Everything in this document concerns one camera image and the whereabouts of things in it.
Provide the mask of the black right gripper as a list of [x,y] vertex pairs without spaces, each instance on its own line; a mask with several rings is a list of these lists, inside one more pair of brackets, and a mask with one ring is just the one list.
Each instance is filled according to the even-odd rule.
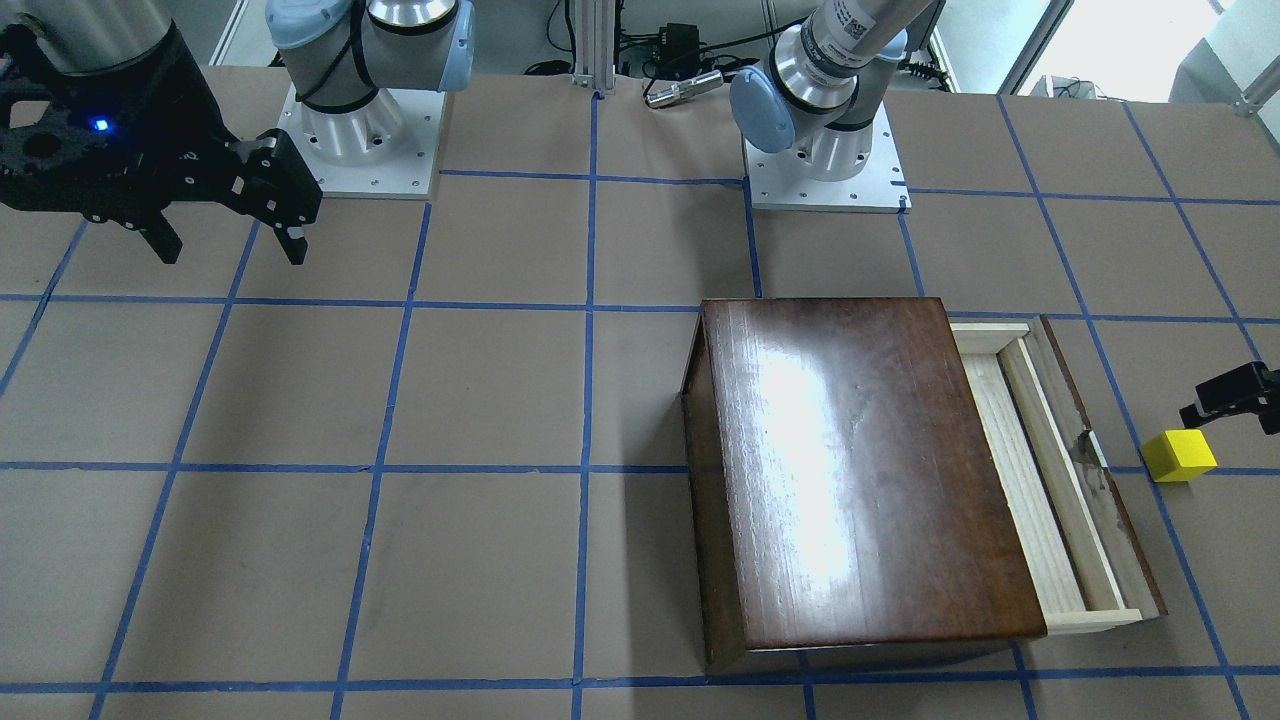
[[3,202],[128,225],[173,265],[174,201],[257,219],[300,266],[323,191],[285,131],[227,128],[177,26],[4,26]]

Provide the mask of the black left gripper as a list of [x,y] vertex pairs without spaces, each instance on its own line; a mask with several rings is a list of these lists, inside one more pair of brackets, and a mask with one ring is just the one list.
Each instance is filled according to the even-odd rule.
[[1279,372],[1265,363],[1245,363],[1196,387],[1196,401],[1179,411],[1187,429],[1226,416],[1257,416],[1266,436],[1279,433]]

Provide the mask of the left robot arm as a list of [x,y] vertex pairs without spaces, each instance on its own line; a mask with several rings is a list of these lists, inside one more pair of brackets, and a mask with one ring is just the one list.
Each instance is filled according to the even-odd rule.
[[[901,61],[908,27],[931,3],[819,1],[781,29],[768,59],[730,82],[731,111],[746,147],[776,155],[797,151],[823,132],[863,132],[886,92],[872,88],[870,64]],[[1199,383],[1196,401],[1179,413],[1187,429],[1253,415],[1266,436],[1277,436],[1277,369],[1253,361],[1216,375]]]

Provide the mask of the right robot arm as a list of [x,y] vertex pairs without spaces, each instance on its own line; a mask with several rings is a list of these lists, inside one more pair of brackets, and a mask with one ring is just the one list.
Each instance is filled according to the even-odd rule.
[[3,204],[137,232],[165,264],[182,241],[164,211],[215,202],[269,225],[288,261],[308,249],[333,167],[410,147],[397,92],[458,92],[471,79],[470,1],[270,1],[268,31],[291,76],[296,129],[241,138],[160,1],[3,4]]

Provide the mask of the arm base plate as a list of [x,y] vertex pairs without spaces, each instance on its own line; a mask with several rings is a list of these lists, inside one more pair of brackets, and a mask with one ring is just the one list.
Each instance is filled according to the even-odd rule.
[[806,143],[763,152],[742,141],[751,206],[767,211],[905,213],[913,208],[884,104],[870,126],[822,129]]
[[325,199],[429,200],[448,94],[383,88],[346,114],[305,106],[288,88],[278,127],[288,133]]

